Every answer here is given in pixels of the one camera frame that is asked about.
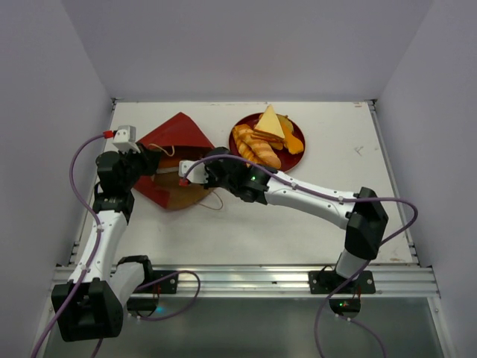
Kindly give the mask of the long twisted glazed bread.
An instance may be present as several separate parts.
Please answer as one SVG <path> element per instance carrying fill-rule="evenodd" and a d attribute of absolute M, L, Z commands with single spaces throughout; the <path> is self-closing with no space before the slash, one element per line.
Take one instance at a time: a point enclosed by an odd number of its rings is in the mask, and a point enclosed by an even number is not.
<path fill-rule="evenodd" d="M 257 164 L 263 164 L 263 162 L 255 155 L 245 141 L 240 138 L 240 134 L 246 134 L 247 130 L 250 130 L 248 125 L 237 125 L 232 129 L 232 135 L 236 144 L 236 148 L 244 159 Z"/>

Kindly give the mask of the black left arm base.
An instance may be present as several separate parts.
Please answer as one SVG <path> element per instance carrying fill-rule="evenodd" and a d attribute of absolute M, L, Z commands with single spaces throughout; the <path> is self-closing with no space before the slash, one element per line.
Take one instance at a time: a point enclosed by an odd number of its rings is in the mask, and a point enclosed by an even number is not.
<path fill-rule="evenodd" d="M 151 317 L 159 312 L 159 299 L 161 295 L 174 295 L 177 293 L 178 274 L 165 279 L 174 271 L 155 270 L 146 280 L 147 286 L 143 289 L 136 288 L 127 301 L 127 312 L 138 317 Z"/>

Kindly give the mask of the fake sandwich slice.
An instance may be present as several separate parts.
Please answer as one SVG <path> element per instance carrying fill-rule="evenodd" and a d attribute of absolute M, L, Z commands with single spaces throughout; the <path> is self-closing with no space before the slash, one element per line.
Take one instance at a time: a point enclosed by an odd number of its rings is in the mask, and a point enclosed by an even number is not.
<path fill-rule="evenodd" d="M 271 104 L 267 106 L 265 112 L 255 124 L 252 137 L 254 139 L 261 139 L 268 142 L 284 143 L 285 134 L 282 130 L 279 118 Z"/>

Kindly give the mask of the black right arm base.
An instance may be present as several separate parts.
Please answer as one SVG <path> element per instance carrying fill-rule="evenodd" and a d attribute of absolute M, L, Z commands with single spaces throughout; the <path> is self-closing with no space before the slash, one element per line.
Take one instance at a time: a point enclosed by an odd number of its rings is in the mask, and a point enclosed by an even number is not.
<path fill-rule="evenodd" d="M 312 295 L 328 295 L 346 281 L 331 266 L 324 266 L 320 271 L 309 271 L 309 289 Z M 355 318 L 361 311 L 361 296 L 376 294 L 376 286 L 371 271 L 363 271 L 356 279 L 351 280 L 337 295 L 344 298 L 330 298 L 329 308 L 334 314 L 345 318 Z"/>

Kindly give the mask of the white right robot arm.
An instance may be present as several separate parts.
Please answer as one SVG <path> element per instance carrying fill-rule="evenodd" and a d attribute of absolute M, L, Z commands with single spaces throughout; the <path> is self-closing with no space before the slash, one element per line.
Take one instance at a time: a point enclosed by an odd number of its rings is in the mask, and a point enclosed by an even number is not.
<path fill-rule="evenodd" d="M 372 189 L 362 187 L 355 193 L 320 188 L 269 166 L 252 164 L 225 148 L 210 152 L 200 164 L 206 188 L 225 189 L 247 203 L 299 210 L 344 230 L 344 249 L 332 274 L 332 284 L 339 292 L 355 288 L 358 271 L 376 259 L 388 214 Z"/>

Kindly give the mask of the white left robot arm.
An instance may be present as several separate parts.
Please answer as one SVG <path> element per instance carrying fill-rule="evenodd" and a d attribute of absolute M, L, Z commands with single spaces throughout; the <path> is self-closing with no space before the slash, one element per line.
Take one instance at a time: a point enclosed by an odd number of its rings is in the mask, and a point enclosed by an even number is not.
<path fill-rule="evenodd" d="M 147 256 L 113 260 L 133 211 L 132 188 L 140 177 L 156 172 L 160 157 L 158 151 L 138 142 L 96 158 L 99 182 L 94 191 L 92 231 L 80 263 L 51 294 L 64 341 L 117 337 L 133 291 L 153 288 L 155 275 Z"/>

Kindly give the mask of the orange oval bread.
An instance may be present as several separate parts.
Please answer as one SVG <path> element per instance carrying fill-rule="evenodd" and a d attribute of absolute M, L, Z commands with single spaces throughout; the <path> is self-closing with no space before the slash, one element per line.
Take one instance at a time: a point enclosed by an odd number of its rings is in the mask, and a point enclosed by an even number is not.
<path fill-rule="evenodd" d="M 162 158 L 159 161 L 156 173 L 158 175 L 161 175 L 161 174 L 167 174 L 172 172 L 178 172 L 179 167 L 180 167 L 180 159 L 173 158 L 173 157 Z"/>

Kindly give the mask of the round seeded bread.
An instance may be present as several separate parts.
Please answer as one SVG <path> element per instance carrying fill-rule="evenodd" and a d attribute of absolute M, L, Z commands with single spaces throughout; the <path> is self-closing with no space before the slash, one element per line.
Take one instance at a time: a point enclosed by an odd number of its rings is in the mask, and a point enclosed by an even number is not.
<path fill-rule="evenodd" d="M 287 116 L 277 114 L 277 117 L 280 121 L 280 123 L 288 128 L 288 130 L 293 133 L 294 132 L 294 126 L 290 119 Z"/>

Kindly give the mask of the red paper bag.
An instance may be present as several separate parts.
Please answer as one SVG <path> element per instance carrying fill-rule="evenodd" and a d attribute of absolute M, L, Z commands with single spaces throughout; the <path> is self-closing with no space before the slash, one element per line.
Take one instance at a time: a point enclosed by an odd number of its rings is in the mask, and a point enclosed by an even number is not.
<path fill-rule="evenodd" d="M 146 148 L 161 151 L 162 158 L 199 160 L 215 146 L 186 114 L 179 112 L 139 141 Z M 165 210 L 182 210 L 198 203 L 212 190 L 199 184 L 181 186 L 178 172 L 142 176 L 134 189 Z"/>

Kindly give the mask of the orange croissant bread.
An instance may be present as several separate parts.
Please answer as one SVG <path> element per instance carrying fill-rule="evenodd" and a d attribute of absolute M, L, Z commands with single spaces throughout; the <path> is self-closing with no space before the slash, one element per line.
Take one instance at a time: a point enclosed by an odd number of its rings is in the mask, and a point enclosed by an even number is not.
<path fill-rule="evenodd" d="M 252 137 L 251 129 L 240 129 L 238 130 L 239 138 L 248 145 L 251 151 L 267 166 L 273 167 L 275 169 L 281 168 L 281 161 L 278 156 L 273 151 L 272 147 L 268 142 L 261 139 L 254 139 Z"/>

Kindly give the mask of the long orange lumpy bread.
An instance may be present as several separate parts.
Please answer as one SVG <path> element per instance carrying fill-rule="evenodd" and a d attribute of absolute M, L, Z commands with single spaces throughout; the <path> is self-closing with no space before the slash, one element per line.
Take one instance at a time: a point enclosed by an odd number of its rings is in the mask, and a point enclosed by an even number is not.
<path fill-rule="evenodd" d="M 283 141 L 284 148 L 286 148 L 290 154 L 302 153 L 304 151 L 303 142 L 296 138 L 286 126 L 281 124 L 281 128 L 285 136 Z"/>

